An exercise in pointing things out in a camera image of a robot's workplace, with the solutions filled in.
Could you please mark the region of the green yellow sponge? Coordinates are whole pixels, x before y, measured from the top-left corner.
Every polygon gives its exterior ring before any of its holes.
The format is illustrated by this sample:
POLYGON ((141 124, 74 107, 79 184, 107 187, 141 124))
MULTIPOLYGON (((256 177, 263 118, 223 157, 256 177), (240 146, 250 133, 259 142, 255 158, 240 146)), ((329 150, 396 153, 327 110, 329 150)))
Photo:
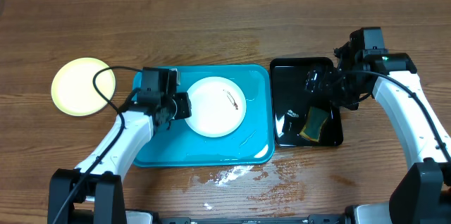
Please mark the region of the green yellow sponge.
POLYGON ((327 123, 329 113, 311 106, 307 114, 307 120, 299 136, 312 142, 319 142, 321 138, 322 127, 327 123))

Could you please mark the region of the white plate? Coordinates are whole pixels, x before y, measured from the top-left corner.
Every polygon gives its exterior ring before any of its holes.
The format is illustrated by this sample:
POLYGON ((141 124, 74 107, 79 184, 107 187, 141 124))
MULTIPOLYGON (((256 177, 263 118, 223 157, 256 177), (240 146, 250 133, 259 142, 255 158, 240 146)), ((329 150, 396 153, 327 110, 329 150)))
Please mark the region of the white plate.
POLYGON ((243 122, 247 103, 236 83, 224 77, 205 77, 187 91, 191 116, 185 121, 197 134, 222 137, 235 131, 243 122))

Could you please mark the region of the yellow-green plate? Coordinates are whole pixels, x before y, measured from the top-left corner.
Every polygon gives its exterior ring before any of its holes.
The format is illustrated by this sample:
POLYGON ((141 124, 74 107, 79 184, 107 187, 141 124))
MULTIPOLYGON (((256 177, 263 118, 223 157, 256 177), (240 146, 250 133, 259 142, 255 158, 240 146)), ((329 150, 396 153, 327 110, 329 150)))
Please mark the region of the yellow-green plate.
POLYGON ((116 90, 116 77, 97 58, 78 58, 65 64, 51 84, 55 106, 71 116, 92 115, 107 105, 116 90))

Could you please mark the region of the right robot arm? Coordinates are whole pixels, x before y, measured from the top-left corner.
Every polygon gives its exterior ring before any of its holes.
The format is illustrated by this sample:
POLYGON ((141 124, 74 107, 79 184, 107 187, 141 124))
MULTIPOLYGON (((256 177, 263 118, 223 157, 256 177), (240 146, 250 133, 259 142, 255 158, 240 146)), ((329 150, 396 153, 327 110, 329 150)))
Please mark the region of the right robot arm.
POLYGON ((379 204, 351 206, 351 223, 449 223, 450 136, 422 91, 416 66, 406 53, 358 51, 340 56, 338 67, 314 58, 306 88, 334 106, 355 110, 362 95, 383 108, 400 141, 408 171, 379 204))

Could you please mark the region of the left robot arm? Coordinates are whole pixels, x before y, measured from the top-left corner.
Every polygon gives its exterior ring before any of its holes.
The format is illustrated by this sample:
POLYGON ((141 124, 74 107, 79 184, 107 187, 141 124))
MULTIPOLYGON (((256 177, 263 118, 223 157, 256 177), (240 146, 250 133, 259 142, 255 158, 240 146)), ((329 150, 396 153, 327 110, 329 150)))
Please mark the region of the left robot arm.
POLYGON ((134 89, 116 108, 116 121, 99 146, 74 169, 58 169, 50 182, 49 223, 153 223, 154 214, 127 210, 123 179, 158 126, 190 116, 187 93, 155 99, 134 89))

